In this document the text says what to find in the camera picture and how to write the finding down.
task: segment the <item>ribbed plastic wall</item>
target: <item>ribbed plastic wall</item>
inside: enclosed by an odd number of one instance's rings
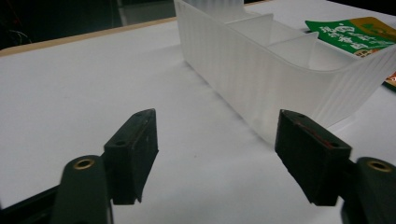
[[[324,127],[353,114],[396,71],[396,45],[358,58],[243,0],[175,0],[185,60],[265,141],[280,109]]]

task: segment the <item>snack packet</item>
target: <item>snack packet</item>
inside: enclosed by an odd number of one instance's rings
[[[319,39],[362,58],[396,44],[396,30],[374,17],[305,23]],[[396,88],[396,72],[385,81]]]

